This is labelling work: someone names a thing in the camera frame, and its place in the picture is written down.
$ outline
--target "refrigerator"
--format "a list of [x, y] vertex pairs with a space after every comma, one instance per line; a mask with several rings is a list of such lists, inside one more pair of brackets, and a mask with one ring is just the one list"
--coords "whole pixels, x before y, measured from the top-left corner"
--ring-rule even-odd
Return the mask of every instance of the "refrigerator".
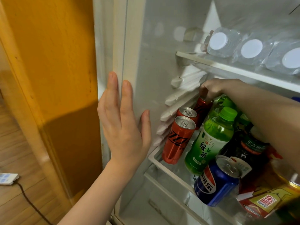
[[[109, 71], [133, 86], [137, 123], [150, 110], [152, 146], [111, 214], [118, 225], [279, 224], [273, 213], [255, 219], [234, 193], [217, 207], [203, 204], [193, 190], [194, 177], [183, 159], [161, 158], [168, 126], [181, 106], [193, 106], [207, 79], [234, 79], [291, 98], [300, 96], [297, 76], [257, 69], [230, 58], [199, 54], [218, 27], [243, 33], [261, 31], [278, 39], [300, 38], [300, 0], [93, 0], [98, 94]], [[101, 131], [103, 166], [110, 150]]]

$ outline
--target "hand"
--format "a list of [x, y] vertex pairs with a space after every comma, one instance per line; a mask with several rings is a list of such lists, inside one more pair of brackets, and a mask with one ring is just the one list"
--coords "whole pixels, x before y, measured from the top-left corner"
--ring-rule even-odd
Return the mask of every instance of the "hand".
[[119, 107], [117, 75], [110, 72], [107, 89], [97, 109], [112, 153], [110, 163], [117, 166], [120, 172], [129, 172], [130, 175], [143, 162], [151, 145], [149, 110], [145, 110], [141, 116], [142, 128], [139, 132], [133, 113], [132, 94], [130, 82], [124, 80]]
[[206, 98], [206, 102], [210, 103], [214, 98], [221, 96], [227, 86], [236, 83], [237, 81], [242, 82], [239, 79], [218, 79], [205, 81], [201, 87], [199, 94], [201, 97]]

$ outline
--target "white bottle cap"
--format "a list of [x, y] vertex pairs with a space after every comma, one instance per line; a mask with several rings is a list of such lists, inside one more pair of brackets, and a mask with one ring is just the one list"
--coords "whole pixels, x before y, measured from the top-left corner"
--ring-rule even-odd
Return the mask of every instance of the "white bottle cap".
[[263, 49], [263, 43], [258, 39], [247, 41], [241, 49], [241, 54], [244, 58], [254, 58], [260, 54]]
[[288, 69], [300, 67], [300, 47], [287, 52], [282, 58], [282, 64]]
[[214, 34], [209, 41], [209, 46], [214, 50], [222, 49], [228, 42], [227, 35], [223, 32]]

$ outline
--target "red soda can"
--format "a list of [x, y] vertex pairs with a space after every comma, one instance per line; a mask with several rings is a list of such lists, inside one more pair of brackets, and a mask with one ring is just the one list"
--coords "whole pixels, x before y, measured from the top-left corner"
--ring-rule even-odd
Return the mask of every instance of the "red soda can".
[[166, 163], [178, 162], [195, 128], [196, 124], [190, 118], [185, 116], [175, 118], [161, 156]]
[[205, 120], [205, 117], [208, 115], [209, 110], [212, 108], [213, 103], [214, 103], [214, 101], [210, 102], [209, 104], [206, 104], [205, 99], [199, 97], [197, 104], [194, 107], [194, 111], [196, 111], [198, 114], [196, 130], [198, 130], [201, 127], [202, 123]]
[[192, 108], [187, 106], [182, 106], [177, 110], [176, 117], [178, 116], [185, 116], [192, 119], [195, 123], [197, 123], [197, 112], [194, 111]]

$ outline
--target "white shelf edge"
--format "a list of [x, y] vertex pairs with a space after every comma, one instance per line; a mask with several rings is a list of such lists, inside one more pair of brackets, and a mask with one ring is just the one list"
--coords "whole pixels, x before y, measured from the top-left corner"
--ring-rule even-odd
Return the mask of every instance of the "white shelf edge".
[[[184, 182], [181, 178], [179, 178], [176, 174], [174, 174], [172, 171], [170, 171], [168, 168], [163, 166], [159, 161], [157, 161], [154, 156], [159, 152], [163, 150], [163, 145], [159, 145], [149, 156], [148, 159], [155, 164], [159, 169], [164, 171], [167, 175], [169, 175], [171, 178], [173, 178], [175, 181], [177, 181], [179, 184], [181, 184], [183, 187], [188, 189], [192, 194], [194, 194], [196, 197], [195, 190], [192, 186], [190, 186], [188, 183]], [[226, 219], [228, 222], [230, 222], [233, 225], [242, 225], [238, 221], [236, 221], [233, 217], [229, 216], [226, 212], [224, 212], [219, 207], [211, 207], [216, 213], [221, 215], [224, 219]]]
[[196, 61], [198, 63], [204, 64], [207, 66], [215, 67], [215, 68], [218, 68], [221, 70], [232, 72], [232, 73], [235, 73], [238, 75], [249, 77], [249, 78], [264, 82], [264, 83], [268, 83], [271, 85], [275, 85], [275, 86], [278, 86], [281, 88], [285, 88], [285, 89], [300, 93], [300, 85], [298, 85], [296, 83], [277, 79], [275, 77], [261, 75], [261, 74], [258, 74], [258, 73], [252, 72], [252, 71], [248, 71], [248, 70], [237, 68], [237, 67], [234, 67], [231, 65], [219, 63], [219, 62], [213, 61], [211, 59], [205, 59], [205, 58], [203, 58], [205, 55], [189, 54], [189, 53], [177, 51], [176, 56], [186, 58], [186, 59]]
[[198, 223], [202, 225], [209, 225], [203, 218], [201, 218], [197, 213], [195, 213], [192, 209], [178, 200], [172, 193], [170, 193], [165, 187], [159, 184], [154, 178], [152, 178], [149, 174], [144, 173], [144, 176], [151, 181], [156, 187], [158, 187], [164, 194], [166, 194], [169, 198], [171, 198], [178, 206], [180, 206], [183, 210], [185, 210], [191, 217], [193, 217]]

